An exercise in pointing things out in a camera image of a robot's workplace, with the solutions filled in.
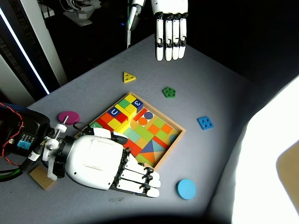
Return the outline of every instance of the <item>gray table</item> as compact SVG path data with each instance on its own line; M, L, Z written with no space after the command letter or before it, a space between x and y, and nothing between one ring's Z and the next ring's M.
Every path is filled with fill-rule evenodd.
M124 71L136 75L137 81L124 84ZM29 175L22 175L1 184L1 201L6 202L0 210L1 223L81 224L139 214L201 215L233 148L229 139L238 95L248 84L235 72L189 46L183 59L158 62L154 37L146 38L29 109L48 116L54 126L57 115L66 110L76 111L82 121L90 122L129 91L147 100L186 129L185 136L159 170L160 197L89 189L68 177L44 191ZM177 91L175 99L164 97L161 90L166 86ZM213 129L201 130L197 118L202 116L210 117ZM75 133L72 127L68 128L67 134ZM8 167L1 162L1 168ZM197 195L190 201L176 193L177 182L185 178L197 186Z

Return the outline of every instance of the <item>green block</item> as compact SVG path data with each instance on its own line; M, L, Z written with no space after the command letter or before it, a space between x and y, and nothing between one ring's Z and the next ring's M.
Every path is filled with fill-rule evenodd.
M175 98L176 97L176 91L173 88L166 87L162 90L163 94L166 98Z
M102 125L100 125L98 122L93 122L91 125L90 125L90 127L103 127Z
M135 158L136 158L137 161L139 161L139 162L147 163L147 164L149 164L150 166L154 166L154 164L153 164L152 162L148 161L144 156L142 156L142 155L140 155L140 154L138 154Z
M126 135L134 143L136 143L140 139L140 135L131 128L128 128L123 134Z
M128 102L126 99L123 99L121 102L118 103L122 108L126 108L128 105L130 105L130 102Z
M154 125L156 125L158 128L162 128L165 123L161 119L157 118L154 122Z
M156 137L161 140L164 140L167 137L167 134L164 131L160 130L157 132Z
M146 141L150 141L154 137L151 132L149 132L145 127L142 126L138 126L134 131L141 137L145 138Z

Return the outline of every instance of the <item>white light strip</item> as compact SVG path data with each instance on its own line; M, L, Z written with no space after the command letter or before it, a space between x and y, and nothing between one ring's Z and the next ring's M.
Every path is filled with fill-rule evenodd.
M16 34L14 33L14 30L12 29L12 27L10 26L10 24L9 24L9 22L8 22L8 20L7 20L7 18L6 18L6 16L4 15L4 13L3 13L1 7L0 7L0 15L1 15L3 21L5 22L7 28L9 29L11 35L13 36L15 42L18 44L18 46L19 46L21 52L23 53L24 57L26 58L28 64L29 64L30 67L31 67L31 69L33 70L34 74L36 75L38 81L41 83L41 85L42 85L43 88L45 89L46 93L49 95L50 93L49 93L47 87L46 87L45 84L43 83L41 77L40 77L39 74L37 73L37 71L36 71L35 67L33 66L32 62L30 61L30 59L29 59L28 55L26 54L24 48L22 47L22 45L21 45L21 43L20 43L18 37L17 37Z

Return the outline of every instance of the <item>yellow triangle block with holes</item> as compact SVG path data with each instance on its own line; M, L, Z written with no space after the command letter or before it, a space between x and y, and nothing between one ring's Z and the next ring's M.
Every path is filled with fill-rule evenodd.
M123 73L123 82L124 83L132 82L132 81L134 81L136 79L137 79L136 76L133 76L133 75L127 73L127 72Z

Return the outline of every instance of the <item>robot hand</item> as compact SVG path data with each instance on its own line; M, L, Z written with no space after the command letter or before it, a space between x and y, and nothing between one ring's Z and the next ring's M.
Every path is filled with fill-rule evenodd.
M136 27L139 21L138 15L144 3L145 0L133 0L128 20L128 30L134 30ZM171 58L174 60L183 58L186 48L188 0L151 0L151 4L153 13L157 18L157 60L162 61L164 48L166 61L170 61Z
M62 166L73 181L87 187L159 196L160 175L152 168L139 165L132 154L123 149L122 144L128 141L126 136L91 127L86 128L84 134L77 140L67 136L57 149L49 139L43 154L43 160L49 161L48 177L57 178L57 168Z

